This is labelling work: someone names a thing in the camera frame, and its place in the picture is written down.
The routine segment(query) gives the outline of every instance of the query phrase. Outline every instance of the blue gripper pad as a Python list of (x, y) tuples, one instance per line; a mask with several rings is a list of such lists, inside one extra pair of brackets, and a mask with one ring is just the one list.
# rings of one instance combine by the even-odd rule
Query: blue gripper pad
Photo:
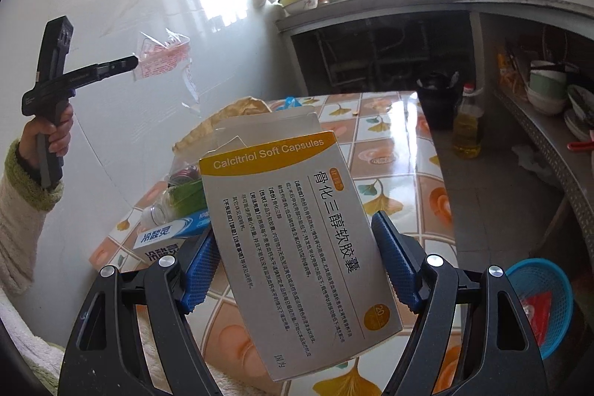
[(371, 230), (398, 299), (412, 312), (418, 314), (424, 306), (424, 301), (419, 294), (417, 271), (395, 233), (400, 237), (406, 236), (396, 230), (384, 212), (376, 212), (373, 215)]
[(185, 292), (180, 303), (188, 313), (204, 302), (220, 261), (215, 235), (210, 232), (185, 274)]

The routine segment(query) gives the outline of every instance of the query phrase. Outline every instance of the human hand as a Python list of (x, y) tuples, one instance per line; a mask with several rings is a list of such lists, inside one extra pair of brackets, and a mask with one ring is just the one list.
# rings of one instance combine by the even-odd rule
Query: human hand
[(74, 121), (72, 105), (66, 106), (60, 117), (60, 125), (54, 126), (43, 117), (36, 116), (23, 128), (23, 135), (19, 143), (19, 154), (35, 170), (39, 169), (39, 156), (37, 155), (37, 134), (49, 135), (49, 152), (63, 157), (68, 153), (70, 143), (70, 128)]

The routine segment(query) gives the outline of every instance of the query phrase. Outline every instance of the green bowl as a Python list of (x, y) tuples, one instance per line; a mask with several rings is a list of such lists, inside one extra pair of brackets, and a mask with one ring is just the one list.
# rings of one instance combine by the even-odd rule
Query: green bowl
[(547, 98), (563, 99), (566, 97), (564, 84), (536, 73), (530, 74), (530, 89)]

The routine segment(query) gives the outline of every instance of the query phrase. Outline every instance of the yellow label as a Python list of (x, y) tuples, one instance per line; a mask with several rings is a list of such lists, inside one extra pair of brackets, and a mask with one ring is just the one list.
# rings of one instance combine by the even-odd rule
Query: yellow label
[(390, 320), (390, 309), (384, 304), (376, 304), (373, 307), (370, 307), (367, 312), (365, 312), (365, 317), (363, 318), (363, 324), (367, 327), (370, 331), (378, 331)]
[(334, 188), (336, 188), (339, 192), (345, 189), (345, 184), (342, 183), (342, 178), (340, 177), (340, 173), (337, 168), (330, 169), (330, 176), (332, 178)]
[(336, 143), (334, 132), (296, 136), (242, 148), (200, 160), (200, 173), (211, 176), (253, 175), (300, 163)]

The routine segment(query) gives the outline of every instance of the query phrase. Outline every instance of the hand-held gripper tool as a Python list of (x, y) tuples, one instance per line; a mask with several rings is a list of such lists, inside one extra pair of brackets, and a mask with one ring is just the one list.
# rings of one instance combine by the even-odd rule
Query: hand-held gripper tool
[[(73, 31), (66, 16), (45, 25), (35, 87), (23, 95), (21, 110), (25, 116), (42, 116), (58, 126), (62, 112), (68, 106), (68, 99), (75, 95), (77, 88), (131, 71), (138, 65), (136, 56), (128, 56), (64, 74), (64, 62)], [(55, 186), (62, 178), (63, 159), (50, 153), (49, 145), (49, 136), (40, 133), (37, 136), (37, 154), (43, 188)]]
[[(396, 294), (418, 314), (385, 396), (430, 396), (444, 359), (456, 304), (467, 304), (452, 386), (440, 396), (548, 394), (541, 354), (522, 305), (499, 267), (464, 271), (427, 255), (384, 212), (373, 234)], [(105, 266), (82, 305), (66, 347), (58, 396), (163, 396), (144, 359), (136, 304), (145, 304), (174, 396), (218, 396), (185, 315), (201, 303), (219, 263), (212, 230), (188, 239), (152, 266), (120, 274)]]

